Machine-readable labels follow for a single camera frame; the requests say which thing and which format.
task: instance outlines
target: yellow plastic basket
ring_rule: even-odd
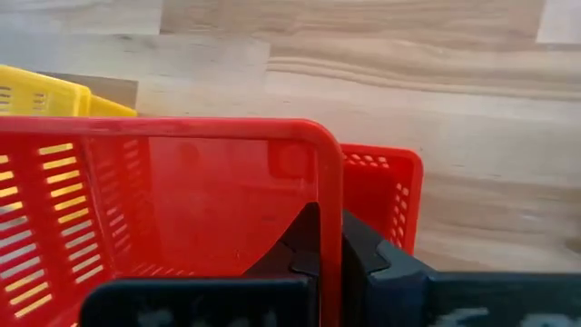
[[[136,116],[84,86],[0,65],[0,115]]]

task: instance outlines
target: red plastic basket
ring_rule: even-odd
[[[311,122],[5,117],[0,138],[6,326],[74,325],[117,277],[240,275],[313,201],[321,325],[339,326],[343,178],[346,208],[413,248],[419,159],[345,145],[341,178],[339,146]]]

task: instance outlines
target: wooden floor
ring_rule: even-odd
[[[578,0],[4,0],[0,63],[143,114],[307,117],[408,147],[417,256],[581,269]]]

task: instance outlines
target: plastic basket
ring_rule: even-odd
[[[0,65],[0,115],[136,116],[83,85]]]
[[[240,275],[310,202],[322,326],[339,326],[341,198],[413,248],[418,157],[344,145],[343,164],[310,122],[9,116],[0,137],[6,326],[71,326],[86,294],[113,278]],[[390,222],[395,208],[403,223]]]

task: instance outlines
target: crate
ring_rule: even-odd
[[[241,275],[305,203],[320,207],[322,326],[339,326],[343,202],[413,248],[418,157],[341,150],[312,122],[7,116],[0,137],[6,326],[74,325],[114,278]],[[395,208],[405,222],[386,222]]]
[[[0,115],[136,116],[83,85],[0,65]]]

